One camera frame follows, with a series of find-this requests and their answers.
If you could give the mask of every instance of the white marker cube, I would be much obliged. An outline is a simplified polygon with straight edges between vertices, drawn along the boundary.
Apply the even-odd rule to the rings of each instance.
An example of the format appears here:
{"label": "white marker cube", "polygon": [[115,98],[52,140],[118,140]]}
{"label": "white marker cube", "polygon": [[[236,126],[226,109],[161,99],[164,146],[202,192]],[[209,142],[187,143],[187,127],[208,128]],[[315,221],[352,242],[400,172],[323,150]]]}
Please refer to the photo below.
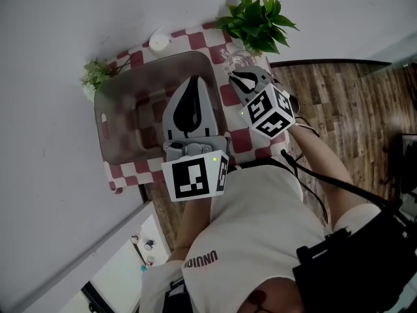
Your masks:
{"label": "white marker cube", "polygon": [[164,162],[162,171],[171,201],[222,195],[228,163],[229,157],[223,151],[184,156]]}
{"label": "white marker cube", "polygon": [[289,94],[271,83],[242,108],[240,116],[252,130],[268,139],[274,139],[295,124]]}

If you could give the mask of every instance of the person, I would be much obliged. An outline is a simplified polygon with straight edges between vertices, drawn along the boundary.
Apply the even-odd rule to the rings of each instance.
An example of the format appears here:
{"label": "person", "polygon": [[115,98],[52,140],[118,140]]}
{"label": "person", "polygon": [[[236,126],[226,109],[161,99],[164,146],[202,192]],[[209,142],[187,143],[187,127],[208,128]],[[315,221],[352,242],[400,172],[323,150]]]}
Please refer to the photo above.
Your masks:
{"label": "person", "polygon": [[[340,159],[312,131],[293,125],[289,133],[313,171],[352,183]],[[354,233],[380,212],[346,190],[320,184],[332,227],[302,203],[297,178],[279,166],[232,171],[223,196],[187,201],[168,262],[143,274],[140,313],[185,312],[165,302],[180,279],[192,312],[303,312],[293,275],[297,248],[317,245],[332,230],[349,227]]]}

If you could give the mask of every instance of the person's arm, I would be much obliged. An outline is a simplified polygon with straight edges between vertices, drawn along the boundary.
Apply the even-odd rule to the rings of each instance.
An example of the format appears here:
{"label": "person's arm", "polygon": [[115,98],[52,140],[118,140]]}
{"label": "person's arm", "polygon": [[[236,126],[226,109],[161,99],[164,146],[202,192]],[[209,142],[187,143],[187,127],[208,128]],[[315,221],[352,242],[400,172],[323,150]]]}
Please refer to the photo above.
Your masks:
{"label": "person's arm", "polygon": [[175,248],[168,261],[184,261],[195,238],[210,224],[211,198],[187,201]]}
{"label": "person's arm", "polygon": [[[340,161],[338,156],[333,153],[329,146],[312,131],[296,125],[293,125],[288,131],[304,153],[311,170],[353,184],[351,176],[342,161]],[[340,217],[348,210],[364,203],[360,198],[342,188],[329,185],[322,181],[319,182],[327,197],[332,227],[336,225]]]}

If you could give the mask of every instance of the clear glass cup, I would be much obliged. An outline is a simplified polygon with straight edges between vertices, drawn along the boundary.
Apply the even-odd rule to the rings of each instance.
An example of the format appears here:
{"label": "clear glass cup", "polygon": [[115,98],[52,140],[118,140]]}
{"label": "clear glass cup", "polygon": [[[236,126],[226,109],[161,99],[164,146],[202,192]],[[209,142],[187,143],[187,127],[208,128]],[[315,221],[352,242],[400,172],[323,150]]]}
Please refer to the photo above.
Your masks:
{"label": "clear glass cup", "polygon": [[255,57],[245,50],[230,53],[226,49],[221,49],[220,54],[225,59],[224,70],[227,75],[231,75],[237,68],[256,65]]}

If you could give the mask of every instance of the table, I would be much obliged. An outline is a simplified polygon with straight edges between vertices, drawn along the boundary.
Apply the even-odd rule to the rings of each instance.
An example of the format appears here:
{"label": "table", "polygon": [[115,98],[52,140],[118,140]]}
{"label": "table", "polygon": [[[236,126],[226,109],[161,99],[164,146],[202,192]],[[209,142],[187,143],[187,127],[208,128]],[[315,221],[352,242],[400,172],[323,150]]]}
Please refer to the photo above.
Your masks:
{"label": "table", "polygon": [[[287,131],[273,140],[268,140],[250,130],[243,119],[239,117],[238,113],[242,108],[242,104],[233,91],[233,88],[229,85],[228,76],[223,69],[224,58],[220,55],[222,48],[230,52],[236,50],[236,46],[232,43],[232,38],[226,32],[221,29],[215,29],[213,22],[177,31],[172,33],[171,36],[173,45],[177,51],[176,53],[192,50],[199,51],[205,54],[212,63],[227,124],[225,136],[231,139],[231,154],[229,155],[229,163],[231,165],[241,164],[259,158],[272,157],[280,154],[282,149],[287,150],[289,143]],[[123,66],[129,59],[130,62],[126,64],[121,72],[156,60],[157,57],[149,48],[149,42],[146,42],[109,59],[108,64],[110,68],[115,69]],[[270,71],[268,59],[265,54],[256,57],[256,61],[257,65]],[[165,92],[167,96],[171,96],[173,90],[166,89]],[[147,114],[147,119],[142,121],[147,122],[146,124],[148,126],[139,127],[142,135],[146,129],[152,129],[152,121],[158,122],[161,119],[166,101],[164,103],[160,102],[152,103],[152,100],[144,99],[144,105],[146,106],[142,109],[141,106],[139,107],[139,116],[141,115],[141,110]],[[103,161],[110,189],[116,194],[120,194],[126,186],[164,180],[161,168],[161,163],[164,161],[163,158],[141,160],[119,165],[113,165],[105,160]]]}

